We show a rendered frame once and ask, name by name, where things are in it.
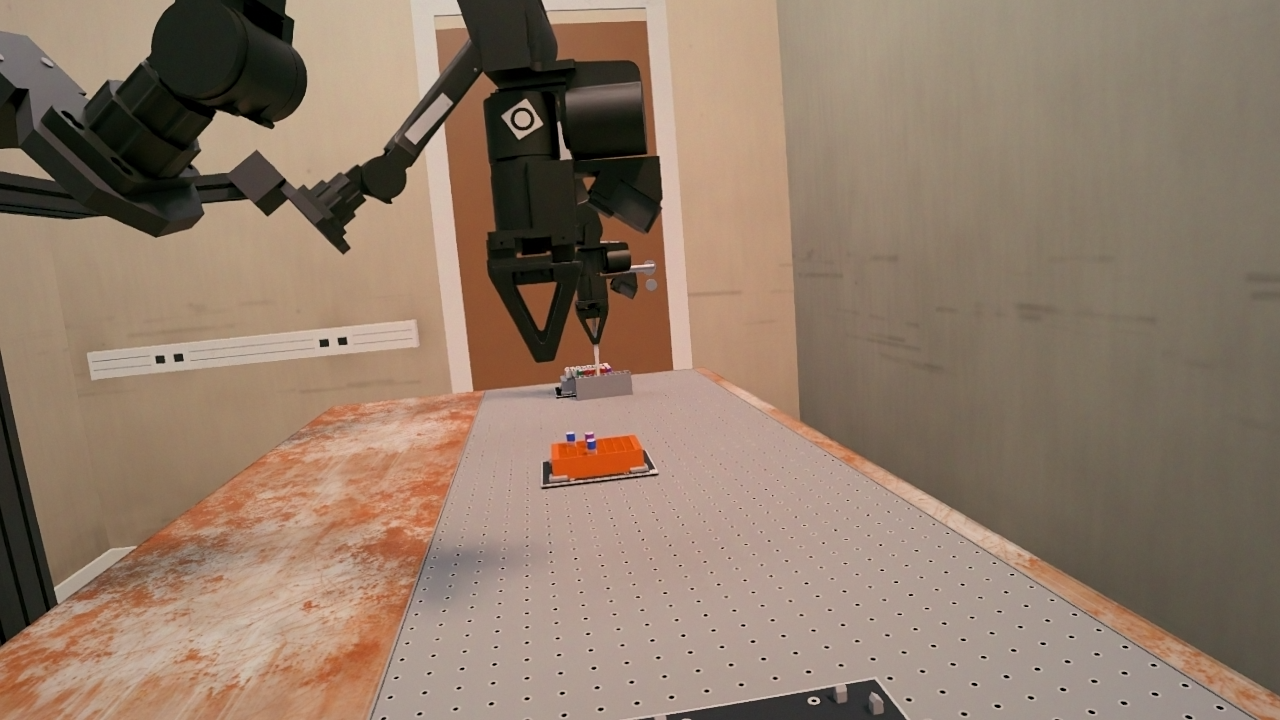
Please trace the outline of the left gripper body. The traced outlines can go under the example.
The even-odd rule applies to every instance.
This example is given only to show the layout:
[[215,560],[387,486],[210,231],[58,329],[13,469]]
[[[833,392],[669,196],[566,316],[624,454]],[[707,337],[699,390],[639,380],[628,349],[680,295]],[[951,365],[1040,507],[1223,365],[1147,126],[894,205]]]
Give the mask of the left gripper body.
[[[576,288],[579,300],[575,300],[575,313],[579,311],[577,314],[581,314],[581,313],[598,313],[609,310],[608,299],[593,300],[589,277],[596,277],[596,275],[600,275],[600,273],[591,275],[581,275],[579,278],[579,284]],[[579,304],[576,301],[579,301]],[[589,301],[589,302],[582,302],[582,301]]]

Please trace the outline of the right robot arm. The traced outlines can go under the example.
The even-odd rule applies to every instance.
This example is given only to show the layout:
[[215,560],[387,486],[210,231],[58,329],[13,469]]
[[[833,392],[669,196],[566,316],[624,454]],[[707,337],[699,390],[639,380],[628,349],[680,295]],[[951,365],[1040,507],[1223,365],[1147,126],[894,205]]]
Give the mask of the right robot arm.
[[[577,228],[575,179],[598,176],[586,205],[646,234],[663,191],[660,156],[625,158],[648,154],[637,65],[556,60],[541,0],[456,1],[498,87],[483,101],[489,164],[561,158],[559,102],[575,161],[525,163],[531,228]],[[293,33],[285,0],[175,0],[125,81],[106,79],[86,105],[54,102],[41,122],[116,193],[189,187],[198,135],[220,109],[273,129],[300,108],[308,79]]]

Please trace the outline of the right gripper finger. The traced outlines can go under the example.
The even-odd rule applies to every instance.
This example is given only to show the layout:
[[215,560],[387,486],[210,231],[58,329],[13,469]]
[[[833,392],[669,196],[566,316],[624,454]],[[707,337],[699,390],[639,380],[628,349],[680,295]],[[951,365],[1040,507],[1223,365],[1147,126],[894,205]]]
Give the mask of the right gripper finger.
[[527,305],[525,304],[525,301],[524,301],[524,297],[522,297],[522,295],[521,295],[521,293],[520,293],[520,291],[518,291],[518,287],[517,287],[517,286],[515,286],[515,288],[513,288],[513,290],[515,290],[515,293],[516,293],[516,296],[517,296],[517,299],[518,299],[518,304],[520,304],[520,305],[521,305],[521,307],[524,309],[524,313],[526,314],[526,316],[529,318],[529,322],[530,322],[530,324],[532,325],[532,331],[535,332],[535,334],[538,334],[538,340],[539,340],[539,341],[540,341],[541,343],[547,341],[547,334],[548,334],[548,332],[549,332],[549,328],[550,328],[550,322],[552,322],[552,318],[553,318],[553,314],[554,314],[554,311],[556,311],[556,304],[557,304],[557,300],[558,300],[558,297],[559,297],[559,293],[561,293],[561,286],[562,286],[562,284],[561,284],[561,282],[557,282],[557,283],[556,283],[556,290],[554,290],[554,293],[553,293],[553,299],[552,299],[552,302],[550,302],[550,309],[549,309],[549,313],[548,313],[548,316],[547,316],[547,324],[545,324],[545,327],[544,327],[544,329],[543,329],[543,331],[539,331],[539,329],[538,329],[538,325],[536,325],[536,323],[534,322],[534,319],[532,319],[532,315],[531,315],[531,313],[529,311],[529,307],[527,307]]
[[[573,293],[582,272],[582,261],[579,263],[543,263],[520,266],[486,268],[488,275],[506,305],[509,316],[515,322],[518,333],[535,363],[552,363],[556,360],[564,323],[570,314]],[[545,342],[538,340],[529,318],[518,304],[513,287],[518,284],[540,284],[561,282],[561,293],[556,305],[556,313],[550,322],[550,329]]]

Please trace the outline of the grey slotted rack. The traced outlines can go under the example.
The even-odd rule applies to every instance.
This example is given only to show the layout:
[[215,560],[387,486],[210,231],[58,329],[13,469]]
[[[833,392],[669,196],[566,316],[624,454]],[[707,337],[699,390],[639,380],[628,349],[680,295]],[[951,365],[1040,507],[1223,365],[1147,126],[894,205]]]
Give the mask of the grey slotted rack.
[[634,395],[631,372],[573,375],[577,401]]

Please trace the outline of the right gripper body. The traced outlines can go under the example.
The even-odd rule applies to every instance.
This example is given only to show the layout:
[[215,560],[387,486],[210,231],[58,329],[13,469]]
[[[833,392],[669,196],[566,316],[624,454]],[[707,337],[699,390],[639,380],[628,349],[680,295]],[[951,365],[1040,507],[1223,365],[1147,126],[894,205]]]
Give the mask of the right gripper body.
[[[518,160],[498,161],[490,165],[495,229],[506,232],[486,232],[486,268],[576,260],[575,243],[577,243],[577,240],[575,225],[531,228],[525,163],[550,160],[559,160],[559,158],[520,156]],[[522,242],[524,249],[521,247]],[[517,258],[517,252],[521,252],[521,256],[526,256],[547,254],[547,251],[552,252],[552,255]]]

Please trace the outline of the orange grid tube rack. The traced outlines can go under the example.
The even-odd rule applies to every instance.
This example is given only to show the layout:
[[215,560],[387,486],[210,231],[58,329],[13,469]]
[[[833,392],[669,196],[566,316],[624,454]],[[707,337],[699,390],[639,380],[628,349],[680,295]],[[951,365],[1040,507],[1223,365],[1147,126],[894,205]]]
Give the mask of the orange grid tube rack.
[[596,477],[644,466],[643,447],[636,436],[596,439],[594,455],[588,455],[585,439],[575,442],[575,447],[568,447],[567,442],[550,445],[553,477]]

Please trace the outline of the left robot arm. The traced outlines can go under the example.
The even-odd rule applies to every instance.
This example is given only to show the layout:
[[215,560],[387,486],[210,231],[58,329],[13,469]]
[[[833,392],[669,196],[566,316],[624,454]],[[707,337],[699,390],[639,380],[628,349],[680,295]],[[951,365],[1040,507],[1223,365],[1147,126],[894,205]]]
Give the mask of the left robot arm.
[[[364,168],[356,164],[347,174],[342,172],[332,181],[319,181],[310,191],[302,184],[298,191],[317,211],[326,218],[343,237],[344,227],[355,219],[355,210],[370,195],[381,202],[392,204],[390,199],[399,196],[407,183],[406,169],[413,167],[422,149],[442,127],[451,111],[458,105],[468,88],[483,73],[483,58],[468,37],[451,64],[420,100],[410,117],[388,141],[381,155],[370,159]],[[388,156],[387,156],[388,152]],[[412,159],[413,158],[413,159]],[[407,167],[410,165],[410,167]],[[581,275],[611,274],[628,272],[631,254],[628,243],[600,242],[603,225],[598,211],[589,208],[588,188],[582,179],[576,181],[579,227],[576,228],[576,260],[582,261]],[[362,192],[360,192],[360,191]],[[314,196],[315,195],[315,196]],[[384,200],[384,201],[383,201]],[[330,210],[330,211],[329,211]],[[600,243],[599,243],[600,242]],[[581,245],[582,243],[582,245]],[[591,250],[591,251],[588,251]],[[598,255],[596,255],[598,252]],[[600,268],[600,269],[599,269]],[[614,279],[616,278],[616,279]],[[637,293],[636,272],[589,277],[593,300],[608,299],[607,281],[611,290],[634,299]],[[614,281],[614,282],[613,282]]]

